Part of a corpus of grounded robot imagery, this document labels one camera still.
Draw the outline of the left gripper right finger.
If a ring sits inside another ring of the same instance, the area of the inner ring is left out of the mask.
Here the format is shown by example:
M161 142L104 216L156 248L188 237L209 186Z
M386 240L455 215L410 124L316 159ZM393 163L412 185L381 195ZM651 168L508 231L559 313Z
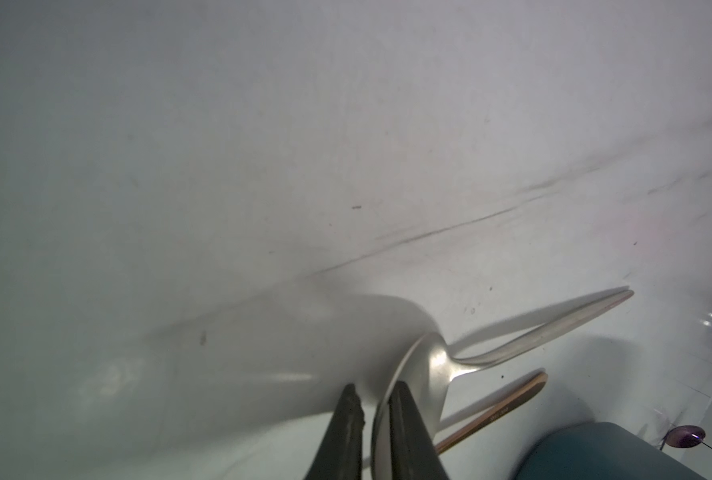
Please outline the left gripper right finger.
M392 478L448 480L409 386L398 381L389 399Z

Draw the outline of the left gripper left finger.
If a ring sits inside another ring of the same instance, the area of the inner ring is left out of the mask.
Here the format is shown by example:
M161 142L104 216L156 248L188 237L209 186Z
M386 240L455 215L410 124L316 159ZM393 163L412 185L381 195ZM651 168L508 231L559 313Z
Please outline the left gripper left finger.
M305 480L359 480L365 415L356 386L343 389Z

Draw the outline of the silver spoon pile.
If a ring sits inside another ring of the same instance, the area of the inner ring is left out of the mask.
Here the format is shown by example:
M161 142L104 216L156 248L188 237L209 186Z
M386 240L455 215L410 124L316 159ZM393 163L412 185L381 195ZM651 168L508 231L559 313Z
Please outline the silver spoon pile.
M370 471L374 479L391 479L389 399L397 383L412 393L431 436L439 431L451 383L458 377L487 370L560 338L621 305L634 295L628 287L587 294L488 325L449 344L442 334L421 336L399 361L378 403L371 436ZM490 338L524 333L488 352L461 358L457 354Z

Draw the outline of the copper spoon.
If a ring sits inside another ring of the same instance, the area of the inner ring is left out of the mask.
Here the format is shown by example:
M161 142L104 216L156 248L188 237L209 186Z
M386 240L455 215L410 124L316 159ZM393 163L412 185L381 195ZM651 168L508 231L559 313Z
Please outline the copper spoon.
M438 455L445 453L475 433L483 430L512 411L520 408L544 389L547 380L548 375L545 372L540 372L534 375L503 400L493 405L484 413L480 414L469 423L458 429L452 435L439 442L436 445L436 453Z

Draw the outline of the teal plastic storage box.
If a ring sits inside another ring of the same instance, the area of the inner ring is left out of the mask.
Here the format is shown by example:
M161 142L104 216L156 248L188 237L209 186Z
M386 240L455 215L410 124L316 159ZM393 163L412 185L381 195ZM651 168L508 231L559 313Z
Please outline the teal plastic storage box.
M621 426L586 423L558 430L525 457L516 480L702 480Z

